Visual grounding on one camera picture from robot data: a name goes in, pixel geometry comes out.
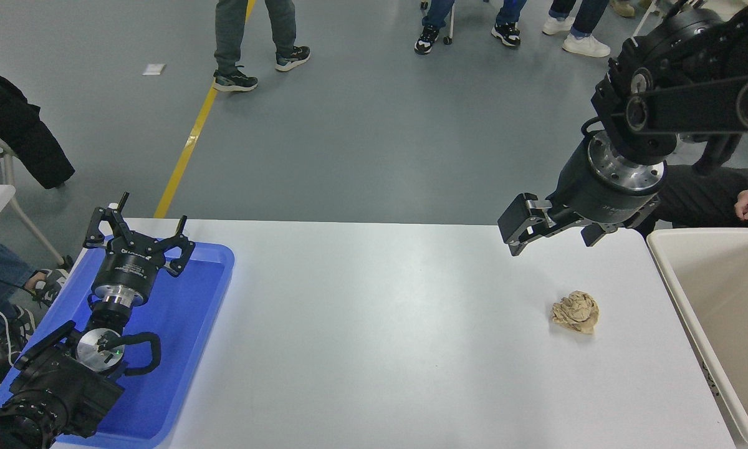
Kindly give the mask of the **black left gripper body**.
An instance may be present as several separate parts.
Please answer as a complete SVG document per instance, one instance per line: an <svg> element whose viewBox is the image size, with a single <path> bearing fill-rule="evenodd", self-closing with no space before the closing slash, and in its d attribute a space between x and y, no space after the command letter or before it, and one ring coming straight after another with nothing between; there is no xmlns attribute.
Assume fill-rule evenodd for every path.
<svg viewBox="0 0 748 449"><path fill-rule="evenodd" d="M149 295L155 279L166 263L163 253L148 254L143 248L129 248L123 241L109 241L106 255L92 283L95 295L109 287L126 287L137 295Z"/></svg>

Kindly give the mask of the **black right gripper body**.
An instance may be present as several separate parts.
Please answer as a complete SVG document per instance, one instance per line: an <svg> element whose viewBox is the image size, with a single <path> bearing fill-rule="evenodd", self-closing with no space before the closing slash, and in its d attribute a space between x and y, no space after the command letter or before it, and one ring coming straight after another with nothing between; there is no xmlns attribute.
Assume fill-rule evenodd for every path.
<svg viewBox="0 0 748 449"><path fill-rule="evenodd" d="M663 165L643 165L618 153L607 138L585 138L565 163L548 196L556 223L588 221L635 228L659 205Z"/></svg>

